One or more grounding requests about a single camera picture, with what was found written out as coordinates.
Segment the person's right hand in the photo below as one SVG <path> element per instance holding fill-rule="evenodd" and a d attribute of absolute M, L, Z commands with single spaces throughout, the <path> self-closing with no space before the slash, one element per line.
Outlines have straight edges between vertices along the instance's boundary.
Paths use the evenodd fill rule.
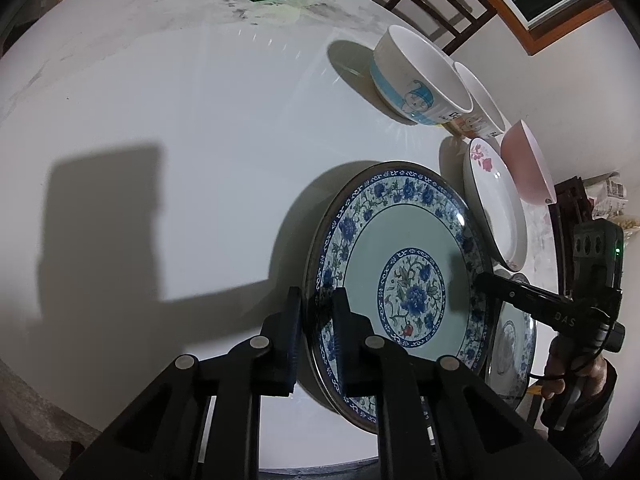
<path fill-rule="evenodd" d="M 585 358 L 581 356 L 573 361 L 573 350 L 570 342 L 562 336 L 555 336 L 549 347 L 549 354 L 542 382 L 541 395 L 544 400 L 551 400 L 554 396 L 564 392 L 568 373 L 577 368 L 576 375 L 584 378 L 582 393 L 584 399 L 591 399 L 598 396 L 604 389 L 608 380 L 608 361 L 603 356 L 595 358 Z"/>

